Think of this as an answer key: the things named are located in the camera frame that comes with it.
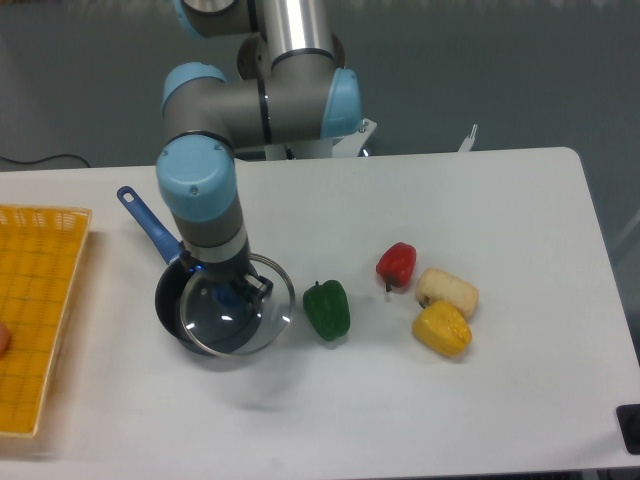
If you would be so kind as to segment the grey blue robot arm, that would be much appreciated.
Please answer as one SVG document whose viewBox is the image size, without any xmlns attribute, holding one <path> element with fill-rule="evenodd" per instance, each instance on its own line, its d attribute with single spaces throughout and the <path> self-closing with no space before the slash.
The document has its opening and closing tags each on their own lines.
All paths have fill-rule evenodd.
<svg viewBox="0 0 640 480">
<path fill-rule="evenodd" d="M 184 264 L 216 283 L 250 269 L 238 194 L 238 150 L 355 133 L 362 123 L 356 74 L 342 68 L 321 1 L 178 1 L 182 26 L 201 38 L 254 33 L 263 75 L 230 82 L 211 65 L 174 68 L 164 82 L 161 196 L 182 236 Z"/>
</svg>

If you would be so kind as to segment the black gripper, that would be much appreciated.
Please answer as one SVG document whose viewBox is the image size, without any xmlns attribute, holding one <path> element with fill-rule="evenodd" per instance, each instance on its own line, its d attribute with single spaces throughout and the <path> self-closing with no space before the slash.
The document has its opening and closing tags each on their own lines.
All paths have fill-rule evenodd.
<svg viewBox="0 0 640 480">
<path fill-rule="evenodd" d="M 229 259 L 216 262 L 207 262 L 196 257 L 195 250 L 189 250 L 184 241 L 181 241 L 179 246 L 181 250 L 178 260 L 188 276 L 201 273 L 214 283 L 232 283 L 236 294 L 249 303 L 260 302 L 271 295 L 273 282 L 264 276 L 252 275 L 255 269 L 251 265 L 248 241 L 245 241 L 240 250 Z"/>
</svg>

